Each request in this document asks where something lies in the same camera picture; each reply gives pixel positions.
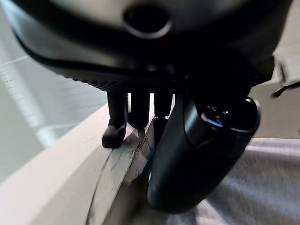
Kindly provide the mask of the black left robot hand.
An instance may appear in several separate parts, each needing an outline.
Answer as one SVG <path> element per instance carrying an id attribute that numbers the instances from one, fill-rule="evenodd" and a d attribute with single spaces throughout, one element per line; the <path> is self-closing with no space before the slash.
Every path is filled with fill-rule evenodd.
<path id="1" fill-rule="evenodd" d="M 147 201 L 167 213 L 204 200 L 242 156 L 261 110 L 290 0 L 3 0 L 25 52 L 105 92 L 177 94 L 155 149 Z"/>

